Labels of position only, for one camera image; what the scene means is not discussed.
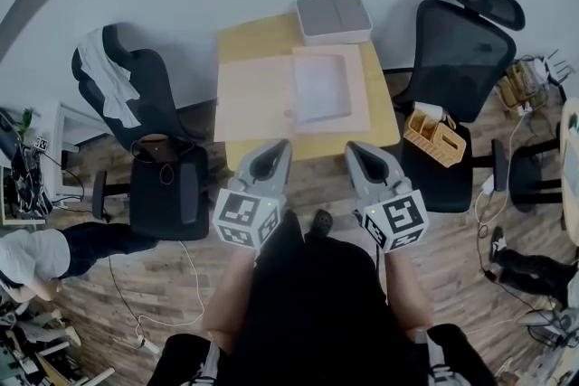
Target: box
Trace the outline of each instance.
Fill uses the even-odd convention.
[[[372,21],[362,0],[298,0],[296,7],[306,45],[370,40]]]

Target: black shoe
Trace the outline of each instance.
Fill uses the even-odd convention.
[[[498,254],[506,248],[507,242],[505,241],[505,234],[503,233],[502,227],[495,227],[490,238],[489,261],[497,262]]]
[[[328,211],[318,209],[314,216],[314,221],[311,223],[309,233],[318,237],[326,237],[332,230],[332,225],[334,225],[332,215]]]

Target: yellow basket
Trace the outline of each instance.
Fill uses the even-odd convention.
[[[432,156],[444,167],[462,160],[467,143],[450,127],[415,109],[406,120],[404,138]]]

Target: yellow table top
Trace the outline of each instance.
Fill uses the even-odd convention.
[[[293,47],[303,45],[296,14],[272,16],[220,31],[219,62],[288,55]],[[390,146],[400,141],[390,93],[374,45],[364,42],[359,44],[359,47],[368,96],[370,131],[295,137],[291,140],[294,161],[343,154],[346,143],[350,140],[375,146]],[[246,154],[264,142],[265,140],[225,142],[229,168],[234,171]]]
[[[563,114],[561,116],[561,134],[559,136],[561,139],[561,191],[563,192],[563,212],[567,233],[574,244],[579,245],[579,198],[575,197],[571,186],[566,181],[563,168],[567,144],[579,156],[579,137],[572,136],[569,131],[569,118],[574,113],[579,116],[579,99],[567,100],[563,106]]]

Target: black pants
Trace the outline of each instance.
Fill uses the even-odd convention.
[[[576,268],[546,256],[524,256],[512,249],[497,253],[497,263],[505,270],[500,282],[530,295],[549,296],[567,307],[567,285]]]
[[[133,233],[124,223],[85,222],[62,231],[71,249],[71,264],[61,278],[78,277],[97,260],[154,248],[158,240]]]

